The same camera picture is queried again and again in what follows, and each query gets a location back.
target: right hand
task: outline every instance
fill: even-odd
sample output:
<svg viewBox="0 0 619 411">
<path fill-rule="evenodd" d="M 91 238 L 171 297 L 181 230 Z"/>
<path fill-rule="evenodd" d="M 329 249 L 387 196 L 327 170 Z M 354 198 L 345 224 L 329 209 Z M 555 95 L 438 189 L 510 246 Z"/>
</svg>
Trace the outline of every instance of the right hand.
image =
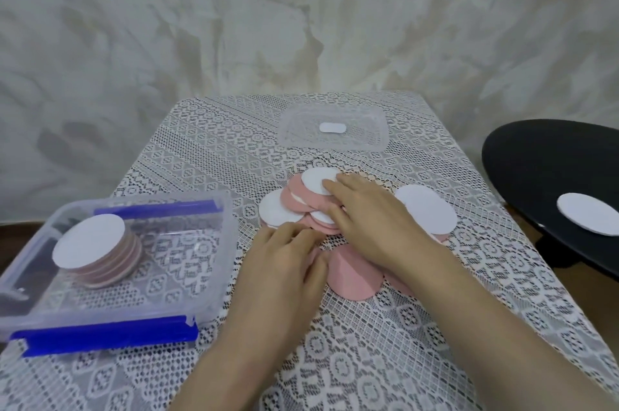
<svg viewBox="0 0 619 411">
<path fill-rule="evenodd" d="M 411 249 L 436 243 L 396 197 L 359 174 L 338 173 L 322 185 L 344 204 L 328 209 L 346 240 L 365 258 L 393 272 Z"/>
</svg>

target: forearm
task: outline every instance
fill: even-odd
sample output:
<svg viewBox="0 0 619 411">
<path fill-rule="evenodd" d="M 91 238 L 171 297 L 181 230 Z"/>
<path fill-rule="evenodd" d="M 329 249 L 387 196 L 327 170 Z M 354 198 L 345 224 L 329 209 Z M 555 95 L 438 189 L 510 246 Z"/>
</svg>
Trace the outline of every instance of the forearm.
<svg viewBox="0 0 619 411">
<path fill-rule="evenodd" d="M 225 341 L 215 341 L 182 384 L 169 411 L 242 411 L 266 387 L 269 372 L 260 361 L 239 357 Z"/>
<path fill-rule="evenodd" d="M 485 290 L 447 248 L 419 248 L 396 274 L 437 322 L 490 409 L 615 409 L 598 385 Z"/>
</svg>

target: hand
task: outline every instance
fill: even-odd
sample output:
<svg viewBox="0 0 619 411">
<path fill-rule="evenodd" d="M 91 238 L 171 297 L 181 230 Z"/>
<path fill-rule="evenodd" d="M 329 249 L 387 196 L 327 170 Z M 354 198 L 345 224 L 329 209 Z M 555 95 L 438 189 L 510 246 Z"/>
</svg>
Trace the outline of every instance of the hand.
<svg viewBox="0 0 619 411">
<path fill-rule="evenodd" d="M 270 379 L 310 328 L 322 300 L 327 252 L 308 268 L 308 256 L 325 235 L 303 225 L 263 227 L 236 280 L 218 342 Z"/>
<path fill-rule="evenodd" d="M 402 256 L 420 245 L 435 243 L 419 227 L 406 206 L 386 189 L 359 174 L 337 174 L 322 185 L 346 208 L 329 206 L 329 216 L 349 243 L 373 263 L 398 272 Z"/>
</svg>

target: table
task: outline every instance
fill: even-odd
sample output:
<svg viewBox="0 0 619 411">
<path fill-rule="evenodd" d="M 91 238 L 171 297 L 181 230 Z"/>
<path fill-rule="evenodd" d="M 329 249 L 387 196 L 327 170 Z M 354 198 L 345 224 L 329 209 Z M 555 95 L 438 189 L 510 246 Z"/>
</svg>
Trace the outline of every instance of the table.
<svg viewBox="0 0 619 411">
<path fill-rule="evenodd" d="M 275 141 L 291 103 L 378 104 L 390 131 L 385 152 L 285 149 Z M 619 369 L 481 175 L 419 95 L 255 95 L 179 102 L 163 120 L 115 196 L 227 189 L 240 224 L 235 272 L 258 229 L 258 203 L 292 172 L 338 166 L 374 175 L 388 188 L 412 182 L 435 189 L 459 223 L 449 247 L 484 286 L 607 390 L 619 395 Z M 332 238 L 331 247 L 343 243 Z M 128 289 L 131 280 L 125 282 Z M 195 344 L 157 345 L 66 356 L 0 357 L 0 408 L 163 410 L 217 335 L 221 316 Z M 364 302 L 326 290 L 319 316 L 260 409 L 479 409 L 475 390 L 423 306 L 387 282 Z"/>
<path fill-rule="evenodd" d="M 484 143 L 482 159 L 501 196 L 542 233 L 568 248 L 548 259 L 551 266 L 555 263 L 563 267 L 572 258 L 581 259 L 619 280 L 619 237 L 597 235 L 578 227 L 556 207 L 562 194 L 581 192 L 619 208 L 618 152 L 617 129 L 559 119 L 531 119 L 493 131 Z M 539 246 L 546 256 L 544 243 L 552 242 L 545 238 Z"/>
</svg>

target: white lace tablecloth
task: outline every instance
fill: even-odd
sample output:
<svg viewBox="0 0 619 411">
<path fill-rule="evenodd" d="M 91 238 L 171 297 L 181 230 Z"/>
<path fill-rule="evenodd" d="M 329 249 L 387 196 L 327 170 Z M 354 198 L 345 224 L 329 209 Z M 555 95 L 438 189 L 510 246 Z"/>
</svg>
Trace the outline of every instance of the white lace tablecloth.
<svg viewBox="0 0 619 411">
<path fill-rule="evenodd" d="M 390 131 L 385 152 L 277 146 L 290 103 L 373 103 Z M 388 186 L 422 183 L 453 205 L 449 247 L 514 313 L 604 388 L 619 395 L 619 370 L 583 312 L 500 206 L 420 96 L 408 92 L 256 95 L 183 100 L 163 120 L 115 196 L 226 189 L 240 223 L 235 276 L 258 229 L 258 203 L 293 172 L 337 166 Z M 343 243 L 334 238 L 333 244 Z M 22 359 L 11 342 L 0 358 L 3 410 L 164 410 L 217 335 L 226 314 L 195 344 Z M 273 410 L 460 410 L 482 408 L 423 306 L 387 282 L 364 302 L 327 290 L 311 332 L 259 400 Z"/>
</svg>

